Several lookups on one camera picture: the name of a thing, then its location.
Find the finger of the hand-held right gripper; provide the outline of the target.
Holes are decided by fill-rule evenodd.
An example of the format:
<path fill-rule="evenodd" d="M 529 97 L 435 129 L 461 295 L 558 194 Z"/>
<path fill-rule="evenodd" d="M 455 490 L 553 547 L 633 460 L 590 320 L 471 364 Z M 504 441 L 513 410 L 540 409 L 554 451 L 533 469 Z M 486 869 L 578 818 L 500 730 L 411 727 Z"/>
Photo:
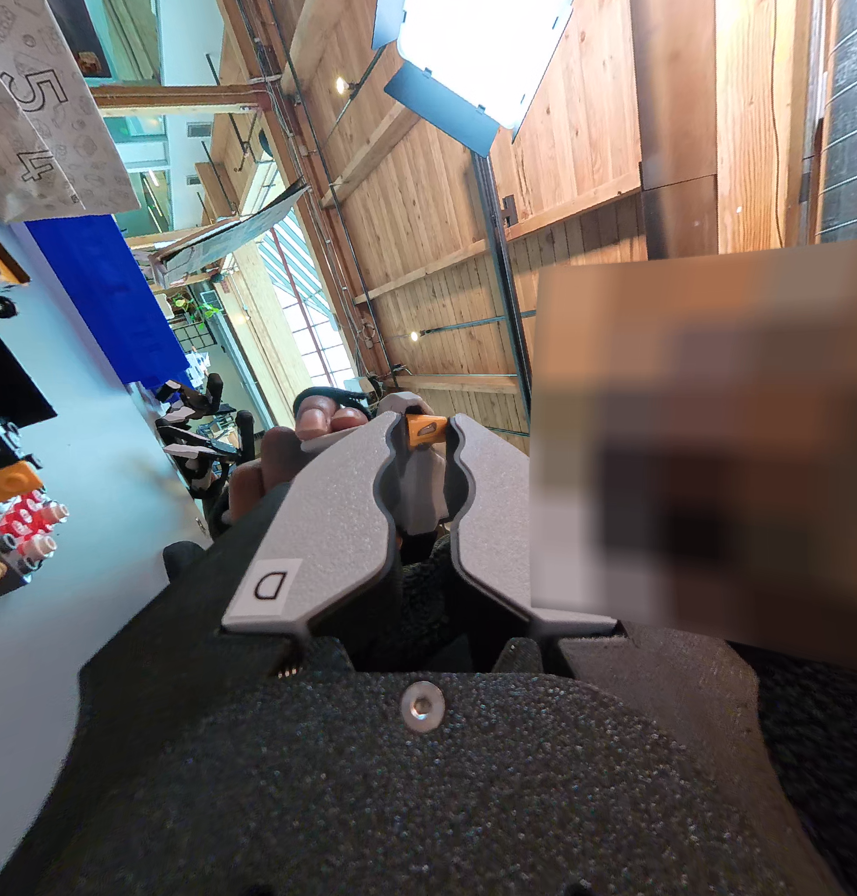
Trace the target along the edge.
<path fill-rule="evenodd" d="M 406 536 L 434 532 L 448 518 L 445 458 L 434 446 L 419 446 L 400 475 L 399 529 Z"/>

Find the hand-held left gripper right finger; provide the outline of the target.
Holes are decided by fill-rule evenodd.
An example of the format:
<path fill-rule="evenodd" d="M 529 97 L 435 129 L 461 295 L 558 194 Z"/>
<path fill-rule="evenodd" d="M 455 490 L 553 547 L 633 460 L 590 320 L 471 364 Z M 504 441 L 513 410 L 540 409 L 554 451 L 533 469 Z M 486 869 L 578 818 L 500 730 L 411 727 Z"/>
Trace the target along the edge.
<path fill-rule="evenodd" d="M 471 417 L 448 420 L 445 499 L 457 574 L 538 641 L 611 636 L 610 617 L 533 605 L 529 467 L 526 454 Z"/>

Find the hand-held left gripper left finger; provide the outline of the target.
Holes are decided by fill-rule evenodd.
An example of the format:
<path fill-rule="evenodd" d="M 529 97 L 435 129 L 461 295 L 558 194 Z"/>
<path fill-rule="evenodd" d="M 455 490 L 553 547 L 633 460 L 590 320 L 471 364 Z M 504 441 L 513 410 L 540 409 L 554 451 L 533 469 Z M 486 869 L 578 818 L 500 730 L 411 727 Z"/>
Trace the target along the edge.
<path fill-rule="evenodd" d="M 225 630 L 306 639 L 313 623 L 387 576 L 395 526 L 380 487 L 401 420 L 379 414 L 295 477 L 221 619 Z"/>

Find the yellow black lego car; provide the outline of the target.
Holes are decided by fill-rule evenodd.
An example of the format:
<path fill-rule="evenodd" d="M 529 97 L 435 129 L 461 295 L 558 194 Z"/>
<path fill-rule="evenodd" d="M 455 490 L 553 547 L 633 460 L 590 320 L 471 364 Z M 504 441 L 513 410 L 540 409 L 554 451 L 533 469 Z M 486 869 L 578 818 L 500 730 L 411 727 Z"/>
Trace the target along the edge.
<path fill-rule="evenodd" d="M 11 292 L 30 278 L 0 242 L 0 321 L 17 316 Z M 41 463 L 24 449 L 22 432 L 56 412 L 0 336 L 0 597 L 31 582 L 56 552 L 53 531 L 68 517 L 47 493 Z"/>

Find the black white background equipment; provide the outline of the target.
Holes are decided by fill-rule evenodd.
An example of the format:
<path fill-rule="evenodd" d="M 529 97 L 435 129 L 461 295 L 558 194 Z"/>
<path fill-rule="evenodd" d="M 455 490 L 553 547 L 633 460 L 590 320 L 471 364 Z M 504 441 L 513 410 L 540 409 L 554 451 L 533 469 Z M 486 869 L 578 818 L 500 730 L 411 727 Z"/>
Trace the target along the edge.
<path fill-rule="evenodd" d="M 155 421 L 162 448 L 204 509 L 216 503 L 237 466 L 255 459 L 253 415 L 225 405 L 223 391 L 221 375 L 209 374 L 202 391 L 167 380 L 154 394 L 168 405 Z"/>

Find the light stand pole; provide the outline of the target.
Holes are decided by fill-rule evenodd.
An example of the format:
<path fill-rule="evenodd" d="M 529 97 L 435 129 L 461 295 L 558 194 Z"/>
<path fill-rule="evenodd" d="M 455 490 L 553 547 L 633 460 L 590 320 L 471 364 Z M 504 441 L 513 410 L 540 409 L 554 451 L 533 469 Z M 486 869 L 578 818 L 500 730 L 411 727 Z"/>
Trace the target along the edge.
<path fill-rule="evenodd" d="M 504 320 L 513 356 L 515 377 L 528 425 L 533 420 L 533 370 L 524 332 L 524 318 L 513 278 L 502 212 L 494 171 L 489 156 L 470 151 L 489 252 L 497 278 Z"/>

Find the green potted plant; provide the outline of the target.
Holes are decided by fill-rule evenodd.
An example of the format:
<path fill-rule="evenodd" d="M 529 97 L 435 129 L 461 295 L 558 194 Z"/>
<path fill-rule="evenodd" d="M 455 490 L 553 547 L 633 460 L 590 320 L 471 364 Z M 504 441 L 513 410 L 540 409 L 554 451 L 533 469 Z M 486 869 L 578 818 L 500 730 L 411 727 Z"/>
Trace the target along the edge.
<path fill-rule="evenodd" d="M 213 289 L 202 289 L 196 292 L 194 289 L 186 287 L 169 297 L 169 304 L 174 316 L 183 317 L 187 326 L 192 326 L 199 332 L 207 331 L 210 319 L 223 314 L 220 298 Z"/>

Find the grey tilted sign board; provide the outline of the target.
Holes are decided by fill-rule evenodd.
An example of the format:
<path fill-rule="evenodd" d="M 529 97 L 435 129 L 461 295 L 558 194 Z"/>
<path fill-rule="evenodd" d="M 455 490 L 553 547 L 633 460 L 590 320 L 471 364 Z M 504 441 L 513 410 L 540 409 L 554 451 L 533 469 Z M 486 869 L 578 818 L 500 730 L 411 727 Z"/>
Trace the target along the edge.
<path fill-rule="evenodd" d="M 169 287 L 211 263 L 236 252 L 282 222 L 297 202 L 311 193 L 310 184 L 300 178 L 275 200 L 253 214 L 226 218 L 196 233 L 176 240 L 148 255 L 158 287 Z"/>

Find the blue storage bin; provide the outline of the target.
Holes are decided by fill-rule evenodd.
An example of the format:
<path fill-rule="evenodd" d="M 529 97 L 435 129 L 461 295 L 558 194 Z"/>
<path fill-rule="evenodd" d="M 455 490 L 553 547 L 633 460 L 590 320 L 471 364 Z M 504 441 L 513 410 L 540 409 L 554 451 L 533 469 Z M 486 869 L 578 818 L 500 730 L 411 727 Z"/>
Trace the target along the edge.
<path fill-rule="evenodd" d="M 112 216 L 26 226 L 123 384 L 189 385 L 186 354 Z"/>

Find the studio light panel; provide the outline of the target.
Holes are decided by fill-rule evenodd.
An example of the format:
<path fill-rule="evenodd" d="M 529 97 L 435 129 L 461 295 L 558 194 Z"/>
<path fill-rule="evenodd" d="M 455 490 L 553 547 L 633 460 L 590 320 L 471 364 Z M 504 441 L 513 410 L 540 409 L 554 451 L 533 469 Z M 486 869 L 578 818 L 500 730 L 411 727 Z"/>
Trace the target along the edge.
<path fill-rule="evenodd" d="M 512 138 L 573 13 L 572 1 L 378 1 L 372 49 L 395 44 L 401 66 L 385 92 L 488 158 Z"/>

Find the large white paper bag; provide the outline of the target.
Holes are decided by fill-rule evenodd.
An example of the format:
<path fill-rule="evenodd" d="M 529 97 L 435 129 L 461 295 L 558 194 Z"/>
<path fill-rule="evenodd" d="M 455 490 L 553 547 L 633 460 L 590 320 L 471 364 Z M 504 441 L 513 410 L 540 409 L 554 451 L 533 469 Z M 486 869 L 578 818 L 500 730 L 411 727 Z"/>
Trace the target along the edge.
<path fill-rule="evenodd" d="M 48 2 L 0 1 L 0 79 L 73 185 L 86 208 L 82 216 L 139 210 L 116 144 Z"/>

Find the small white paper bag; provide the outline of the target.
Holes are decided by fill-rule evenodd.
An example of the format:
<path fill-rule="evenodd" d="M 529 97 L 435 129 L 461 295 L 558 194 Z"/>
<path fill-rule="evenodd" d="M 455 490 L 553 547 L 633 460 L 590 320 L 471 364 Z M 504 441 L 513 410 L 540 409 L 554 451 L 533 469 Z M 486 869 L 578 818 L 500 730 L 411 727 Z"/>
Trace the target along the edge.
<path fill-rule="evenodd" d="M 51 149 L 0 79 L 0 223 L 85 213 Z"/>

